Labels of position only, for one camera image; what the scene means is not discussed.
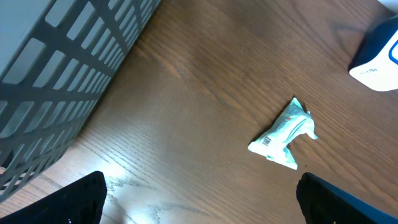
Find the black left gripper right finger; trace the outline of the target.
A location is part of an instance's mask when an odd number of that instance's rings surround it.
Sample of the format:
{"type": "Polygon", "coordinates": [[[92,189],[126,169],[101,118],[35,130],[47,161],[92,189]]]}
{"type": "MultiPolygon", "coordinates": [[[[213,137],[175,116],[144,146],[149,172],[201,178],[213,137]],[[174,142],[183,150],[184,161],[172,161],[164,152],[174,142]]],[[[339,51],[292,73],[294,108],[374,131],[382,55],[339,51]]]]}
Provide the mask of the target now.
{"type": "Polygon", "coordinates": [[[396,217],[310,172],[304,173],[299,180],[296,198],[307,224],[397,223],[396,217]]]}

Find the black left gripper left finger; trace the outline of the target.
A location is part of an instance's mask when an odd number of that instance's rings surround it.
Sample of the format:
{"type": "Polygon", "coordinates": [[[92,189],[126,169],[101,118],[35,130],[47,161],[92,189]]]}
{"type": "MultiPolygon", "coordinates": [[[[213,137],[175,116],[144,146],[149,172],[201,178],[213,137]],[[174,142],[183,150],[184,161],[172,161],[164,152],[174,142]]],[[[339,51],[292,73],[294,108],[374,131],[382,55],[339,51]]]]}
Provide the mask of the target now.
{"type": "Polygon", "coordinates": [[[107,195],[104,175],[92,172],[1,218],[1,224],[99,224],[107,195]]]}

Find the green snack packet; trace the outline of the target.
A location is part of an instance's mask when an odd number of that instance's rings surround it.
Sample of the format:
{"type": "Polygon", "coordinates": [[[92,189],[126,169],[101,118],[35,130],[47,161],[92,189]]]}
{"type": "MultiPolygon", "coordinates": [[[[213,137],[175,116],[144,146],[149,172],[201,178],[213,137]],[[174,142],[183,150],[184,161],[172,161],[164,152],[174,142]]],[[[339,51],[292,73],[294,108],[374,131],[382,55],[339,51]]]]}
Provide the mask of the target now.
{"type": "Polygon", "coordinates": [[[251,142],[248,150],[296,170],[298,165],[287,146],[301,134],[314,140],[318,138],[310,112],[304,110],[298,99],[292,98],[271,128],[251,142]]]}

